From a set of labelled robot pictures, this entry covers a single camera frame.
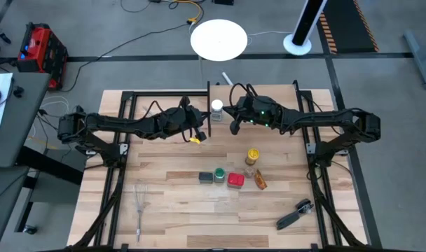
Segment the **smoked paprika tin red lid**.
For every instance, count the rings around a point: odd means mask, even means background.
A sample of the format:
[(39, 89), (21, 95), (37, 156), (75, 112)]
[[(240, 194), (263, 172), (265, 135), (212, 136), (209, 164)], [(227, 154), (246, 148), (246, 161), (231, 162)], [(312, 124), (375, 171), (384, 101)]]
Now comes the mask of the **smoked paprika tin red lid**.
[(243, 174), (238, 174), (231, 172), (228, 174), (227, 186), (229, 188), (241, 189), (245, 183), (245, 176)]

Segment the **grey metal stand leg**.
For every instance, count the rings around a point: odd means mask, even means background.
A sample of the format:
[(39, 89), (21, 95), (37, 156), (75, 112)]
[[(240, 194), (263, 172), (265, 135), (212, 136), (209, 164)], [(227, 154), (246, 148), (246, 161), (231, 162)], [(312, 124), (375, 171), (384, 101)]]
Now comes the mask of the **grey metal stand leg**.
[(426, 43), (420, 45), (411, 30), (406, 30), (404, 32), (404, 38), (411, 50), (415, 64), (423, 79), (424, 88), (426, 89)]

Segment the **bagel sesame seasoning jar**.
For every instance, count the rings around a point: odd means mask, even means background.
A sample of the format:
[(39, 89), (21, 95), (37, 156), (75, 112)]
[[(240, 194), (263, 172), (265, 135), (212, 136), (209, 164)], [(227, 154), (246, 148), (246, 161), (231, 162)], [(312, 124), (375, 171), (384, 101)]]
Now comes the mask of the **bagel sesame seasoning jar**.
[(211, 103), (211, 118), (213, 121), (222, 121), (224, 104), (220, 99), (215, 99)]

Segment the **orange taco seasoning packet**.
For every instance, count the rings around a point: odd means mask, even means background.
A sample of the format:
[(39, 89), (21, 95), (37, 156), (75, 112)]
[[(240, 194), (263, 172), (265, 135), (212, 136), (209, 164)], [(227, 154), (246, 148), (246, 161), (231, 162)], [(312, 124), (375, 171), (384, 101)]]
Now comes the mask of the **orange taco seasoning packet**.
[(255, 171), (254, 180), (260, 190), (264, 190), (267, 188), (267, 184), (262, 176), (262, 173), (258, 169)]

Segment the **black mat orange striped edge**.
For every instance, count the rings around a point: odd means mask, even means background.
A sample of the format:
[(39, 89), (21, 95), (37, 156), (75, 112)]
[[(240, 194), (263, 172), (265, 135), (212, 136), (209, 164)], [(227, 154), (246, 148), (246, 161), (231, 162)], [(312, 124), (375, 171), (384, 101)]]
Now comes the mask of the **black mat orange striped edge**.
[(319, 23), (332, 54), (379, 51), (358, 0), (328, 0)]

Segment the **red and black toolbox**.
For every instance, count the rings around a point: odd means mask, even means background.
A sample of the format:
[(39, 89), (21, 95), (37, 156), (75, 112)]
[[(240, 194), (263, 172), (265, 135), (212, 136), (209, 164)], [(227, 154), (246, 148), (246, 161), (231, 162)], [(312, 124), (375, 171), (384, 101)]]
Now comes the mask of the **red and black toolbox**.
[(29, 22), (20, 46), (16, 66), (19, 72), (50, 74), (49, 90), (61, 90), (68, 50), (48, 24)]

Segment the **grey desk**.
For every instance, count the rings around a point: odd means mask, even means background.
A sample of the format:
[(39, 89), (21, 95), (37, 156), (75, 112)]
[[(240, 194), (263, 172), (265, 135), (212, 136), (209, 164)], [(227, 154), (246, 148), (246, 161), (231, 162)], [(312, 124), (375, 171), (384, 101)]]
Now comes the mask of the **grey desk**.
[(43, 170), (50, 158), (24, 145), (48, 89), (46, 73), (14, 73), (11, 89), (4, 102), (0, 125), (0, 168), (16, 165)]
[(28, 171), (27, 167), (0, 168), (0, 241)]

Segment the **white round table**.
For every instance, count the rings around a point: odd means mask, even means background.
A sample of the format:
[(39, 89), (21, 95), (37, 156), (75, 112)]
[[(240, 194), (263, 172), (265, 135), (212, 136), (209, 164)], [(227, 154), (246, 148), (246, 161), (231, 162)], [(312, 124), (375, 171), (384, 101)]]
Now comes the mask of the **white round table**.
[(230, 20), (214, 19), (199, 24), (191, 33), (193, 51), (213, 62), (233, 60), (247, 47), (247, 33)]

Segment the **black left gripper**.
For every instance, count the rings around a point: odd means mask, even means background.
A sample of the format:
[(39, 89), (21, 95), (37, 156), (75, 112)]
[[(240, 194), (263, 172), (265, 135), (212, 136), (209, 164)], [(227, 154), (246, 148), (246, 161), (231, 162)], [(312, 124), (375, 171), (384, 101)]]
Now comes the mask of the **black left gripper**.
[[(199, 127), (201, 119), (209, 118), (210, 115), (210, 112), (200, 111), (190, 105), (188, 97), (182, 97), (178, 107), (169, 108), (158, 115), (158, 129), (162, 137), (171, 137), (185, 130)], [(207, 136), (204, 132), (198, 132), (194, 138), (202, 142), (207, 139)]]

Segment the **dark jar yellow lid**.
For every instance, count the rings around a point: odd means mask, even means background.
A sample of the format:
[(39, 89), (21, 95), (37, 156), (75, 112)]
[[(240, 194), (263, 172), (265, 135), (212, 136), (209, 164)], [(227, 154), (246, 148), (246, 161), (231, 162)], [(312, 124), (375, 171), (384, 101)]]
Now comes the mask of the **dark jar yellow lid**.
[(247, 157), (245, 158), (245, 163), (248, 166), (253, 166), (256, 161), (259, 159), (259, 151), (255, 148), (251, 148), (247, 151)]

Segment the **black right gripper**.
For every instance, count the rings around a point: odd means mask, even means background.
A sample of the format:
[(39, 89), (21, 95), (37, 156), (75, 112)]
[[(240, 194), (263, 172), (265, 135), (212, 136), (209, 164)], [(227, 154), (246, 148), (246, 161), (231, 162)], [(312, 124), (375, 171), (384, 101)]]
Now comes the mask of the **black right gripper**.
[(270, 97), (249, 95), (239, 98), (235, 105), (225, 106), (223, 110), (236, 120), (230, 124), (232, 135), (237, 135), (240, 130), (240, 121), (250, 122), (254, 125), (263, 125), (274, 128), (280, 124), (282, 109), (280, 105)]

